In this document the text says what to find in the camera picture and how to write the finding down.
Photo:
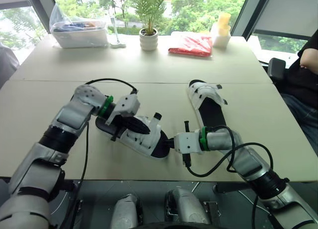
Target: black chair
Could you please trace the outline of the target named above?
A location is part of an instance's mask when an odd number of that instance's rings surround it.
[[[286,62],[281,59],[272,58],[268,63],[267,74],[272,79],[273,83],[277,83],[285,80],[286,73],[288,69],[286,67]]]

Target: black shirt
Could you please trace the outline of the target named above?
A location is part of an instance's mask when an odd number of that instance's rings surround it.
[[[300,67],[305,49],[318,49],[318,30],[298,53],[299,58],[289,67],[281,92],[290,94],[304,104],[318,109],[318,75]]]

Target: red plastic bag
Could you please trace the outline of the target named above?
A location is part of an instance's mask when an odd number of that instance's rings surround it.
[[[210,57],[212,38],[207,34],[193,32],[172,32],[169,53]]]

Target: white table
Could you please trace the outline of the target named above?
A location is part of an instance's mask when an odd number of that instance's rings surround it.
[[[0,91],[0,176],[12,176],[33,143],[38,141],[59,109],[69,101],[80,82],[8,81]],[[186,94],[186,84],[134,84],[138,90],[140,115],[162,114],[160,124],[168,137],[190,129],[198,122]],[[130,89],[120,83],[96,83],[115,102]],[[317,180],[318,159],[297,122],[272,84],[223,84],[220,95],[227,125],[237,130],[244,142],[266,145],[274,158],[274,170],[292,181]],[[165,160],[146,158],[100,132],[93,117],[90,122],[89,157],[85,179],[198,180],[182,165],[174,150]],[[268,161],[266,152],[256,149]],[[85,134],[70,151],[63,166],[66,178],[79,179],[85,151]],[[192,169],[207,172],[222,157],[219,152],[192,156]],[[241,181],[226,172],[223,163],[212,175],[200,180]]]
[[[170,36],[160,36],[158,49],[142,51],[138,36],[125,36],[127,48],[62,49],[48,35],[11,80],[88,81],[119,78],[128,82],[272,83],[243,37],[232,37],[226,50],[211,58],[168,53]]]

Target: black cable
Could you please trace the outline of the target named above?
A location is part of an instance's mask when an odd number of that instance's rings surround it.
[[[116,78],[100,78],[100,79],[95,79],[95,80],[88,81],[85,84],[89,85],[89,84],[92,84],[92,83],[98,82],[98,81],[118,81],[118,82],[121,82],[121,83],[126,84],[127,86],[131,87],[133,89],[131,93],[137,93],[138,92],[137,89],[134,86],[132,86],[131,84],[129,84],[128,82],[120,80],[120,79],[116,79]]]
[[[217,162],[217,164],[216,164],[213,168],[211,168],[211,170],[210,170],[209,172],[207,172],[207,173],[197,174],[197,173],[193,172],[193,171],[190,169],[190,167],[187,167],[187,169],[188,169],[188,171],[189,171],[192,175],[194,175],[194,176],[196,176],[196,177],[199,177],[199,178],[204,178],[204,177],[206,177],[206,176],[209,176],[211,173],[213,173],[213,172],[221,165],[221,163],[223,163],[223,161],[227,159],[227,157],[228,157],[231,153],[232,153],[232,151],[227,152],[227,153],[222,157],[222,159],[221,159],[219,162]]]
[[[254,203],[253,203],[253,209],[252,209],[252,229],[255,229],[255,213],[256,213],[256,205],[258,201],[258,196],[256,196]]]
[[[245,146],[260,146],[261,148],[263,148],[268,154],[270,168],[271,169],[274,168],[273,156],[270,153],[269,149],[265,145],[262,145],[262,144],[256,143],[256,142],[249,142],[249,143],[244,143],[244,144],[239,145],[238,147],[236,147],[236,150],[238,150],[239,148],[245,147]]]
[[[75,206],[75,204],[77,202],[79,191],[80,191],[80,188],[81,188],[81,186],[83,184],[84,176],[85,176],[85,173],[86,173],[87,161],[88,161],[88,132],[89,132],[89,122],[87,123],[87,126],[86,126],[86,154],[85,154],[85,163],[84,163],[83,172],[81,174],[80,181],[79,181],[79,186],[78,186],[78,188],[76,190],[76,193],[74,195],[72,204],[68,208],[68,211],[65,214],[65,217],[64,217],[63,222],[62,222],[62,224],[60,226],[60,229],[63,229],[65,227],[66,222],[67,222],[68,218],[70,217],[70,215],[72,213],[72,210],[73,210],[73,208],[74,208],[74,206]]]
[[[274,167],[273,157],[272,157],[272,154],[270,153],[269,149],[268,149],[266,146],[264,146],[264,145],[262,145],[262,144],[260,144],[260,143],[250,142],[250,143],[245,143],[245,144],[236,146],[236,147],[234,148],[234,151],[237,151],[237,150],[239,150],[240,148],[245,147],[245,146],[260,146],[260,147],[262,147],[262,148],[268,153],[269,161],[270,161],[270,168],[273,169],[273,167]],[[190,167],[187,167],[187,169],[188,169],[188,171],[189,171],[192,175],[194,175],[194,176],[196,176],[196,177],[199,177],[199,178],[207,177],[207,176],[209,176],[211,173],[213,173],[213,172],[222,164],[222,162],[223,162],[225,159],[227,159],[227,157],[228,157],[230,154],[232,154],[232,151],[227,152],[227,153],[222,157],[222,159],[221,159],[219,162],[217,162],[217,164],[216,164],[210,171],[208,171],[207,173],[197,174],[197,173],[193,172],[193,171],[190,169]]]
[[[236,147],[236,146],[235,146],[235,140],[234,140],[233,132],[232,132],[232,130],[231,130],[228,126],[216,126],[216,127],[213,127],[213,128],[212,128],[213,131],[217,131],[217,130],[219,130],[219,129],[227,129],[228,132],[229,132],[229,135],[230,135],[230,137],[231,137],[231,141],[232,141],[232,150],[231,150],[231,153],[232,153],[232,155],[231,155],[230,162],[229,162],[229,164],[228,164],[228,166],[227,166],[227,172],[236,173],[235,170],[231,170],[231,169],[230,169],[230,168],[232,167],[233,162],[234,162],[234,158],[235,158],[235,147]]]

